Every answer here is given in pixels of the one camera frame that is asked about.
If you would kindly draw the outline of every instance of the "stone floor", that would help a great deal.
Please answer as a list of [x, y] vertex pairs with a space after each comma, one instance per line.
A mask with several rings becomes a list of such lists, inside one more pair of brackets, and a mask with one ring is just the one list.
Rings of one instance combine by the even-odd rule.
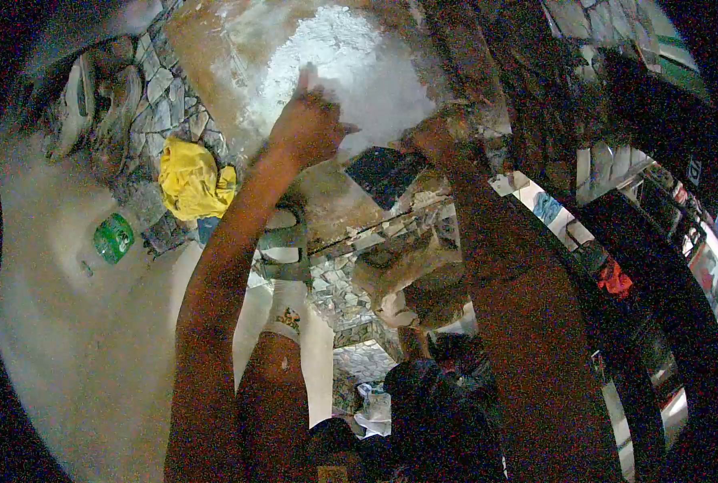
[[[220, 169], [233, 165], [242, 170], [241, 163], [230, 154], [211, 113], [190, 86], [190, 79], [181, 69], [165, 35], [163, 26], [182, 4], [183, 0], [165, 0], [161, 14], [136, 43], [136, 65], [145, 80], [145, 88], [131, 127], [130, 162], [125, 174], [128, 183], [137, 176], [149, 176], [151, 182], [156, 180], [163, 143], [169, 136], [203, 145], [214, 155]], [[239, 182], [243, 182], [244, 174], [237, 172]], [[309, 302], [335, 333], [334, 406], [343, 411], [353, 412], [357, 383], [382, 381], [388, 370], [402, 360], [397, 331], [381, 322], [370, 310], [367, 293], [351, 282], [356, 259], [361, 251], [405, 233], [419, 236], [426, 230], [438, 229], [441, 236], [451, 237], [452, 233], [446, 231], [451, 230], [450, 225], [455, 222], [452, 202], [446, 197], [432, 199], [437, 202], [370, 228], [344, 244], [311, 257], [313, 290]], [[163, 232], [161, 237], [167, 239], [171, 233], [179, 233], [178, 237], [162, 243], [155, 250], [157, 253], [198, 238], [194, 224], [177, 225], [170, 213], [152, 229], [159, 229]], [[270, 286], [258, 276], [259, 263], [256, 259], [252, 266], [250, 287]]]

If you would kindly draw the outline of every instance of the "clothing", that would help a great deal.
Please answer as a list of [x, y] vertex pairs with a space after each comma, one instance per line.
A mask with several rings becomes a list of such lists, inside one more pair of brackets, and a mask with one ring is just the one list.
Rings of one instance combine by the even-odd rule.
[[541, 218], [541, 221], [543, 221], [545, 225], [552, 223], [563, 208], [557, 202], [557, 199], [549, 196], [549, 194], [545, 192], [538, 193], [535, 201], [533, 204], [533, 214]]
[[354, 451], [368, 481], [506, 480], [496, 421], [436, 362], [402, 362], [383, 387], [391, 394], [391, 436], [357, 440], [346, 436], [345, 421], [332, 418], [311, 430], [319, 442], [309, 445], [311, 458]]
[[174, 137], [163, 145], [158, 183], [163, 204], [176, 218], [221, 218], [235, 196], [235, 181], [232, 166], [218, 177], [214, 157], [203, 146]]

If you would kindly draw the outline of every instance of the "person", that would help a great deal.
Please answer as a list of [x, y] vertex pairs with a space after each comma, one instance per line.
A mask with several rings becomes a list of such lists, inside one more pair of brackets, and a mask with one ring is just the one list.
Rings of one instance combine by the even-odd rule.
[[[510, 478], [617, 480], [613, 436], [598, 406], [599, 386], [586, 366], [584, 324], [565, 271], [539, 245], [527, 219], [493, 192], [472, 162], [471, 145], [451, 134], [459, 131], [454, 122], [463, 122], [457, 116], [455, 121], [452, 116], [424, 121], [410, 134], [409, 144], [453, 186], [469, 293], [500, 390], [503, 435], [482, 423], [474, 429], [479, 414], [459, 407], [458, 394], [416, 345], [418, 336], [404, 330], [408, 361], [386, 383], [392, 395], [392, 435], [398, 436], [390, 442], [401, 447], [389, 448], [389, 441], [357, 447], [333, 420], [309, 433], [298, 346], [299, 324], [305, 323], [298, 304], [307, 291], [296, 280], [302, 274], [276, 279], [271, 314], [261, 321], [265, 326], [235, 393], [233, 333], [257, 241], [265, 238], [268, 221], [279, 213], [277, 206], [297, 174], [333, 157], [353, 130], [339, 122], [339, 105], [325, 99], [321, 88], [308, 91], [306, 83], [302, 73], [187, 286], [177, 321], [165, 480], [372, 481], [368, 459], [410, 463], [425, 456], [427, 464], [409, 464], [412, 472], [399, 481], [487, 481], [497, 468], [499, 438]], [[398, 404], [405, 397], [417, 397], [418, 405]], [[492, 462], [482, 465], [484, 471], [469, 473], [480, 458]], [[456, 467], [465, 473], [443, 471]], [[345, 472], [327, 475], [335, 468]]]

